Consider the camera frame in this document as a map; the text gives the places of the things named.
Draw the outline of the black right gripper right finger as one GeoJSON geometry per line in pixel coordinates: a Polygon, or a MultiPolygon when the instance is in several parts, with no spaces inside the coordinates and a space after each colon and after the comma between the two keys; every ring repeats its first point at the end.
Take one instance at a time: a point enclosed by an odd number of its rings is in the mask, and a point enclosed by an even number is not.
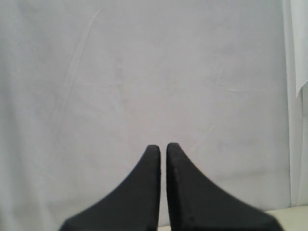
{"type": "Polygon", "coordinates": [[[173,231],[281,231],[277,219],[207,178],[178,143],[166,150],[166,188],[173,231]]]}

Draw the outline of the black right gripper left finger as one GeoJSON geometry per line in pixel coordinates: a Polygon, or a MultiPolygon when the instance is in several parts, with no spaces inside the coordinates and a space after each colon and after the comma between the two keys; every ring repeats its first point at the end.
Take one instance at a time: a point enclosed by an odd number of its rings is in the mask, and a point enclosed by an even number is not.
{"type": "Polygon", "coordinates": [[[68,218],[62,231],[155,231],[161,195],[161,152],[148,145],[129,175],[106,197],[68,218]]]}

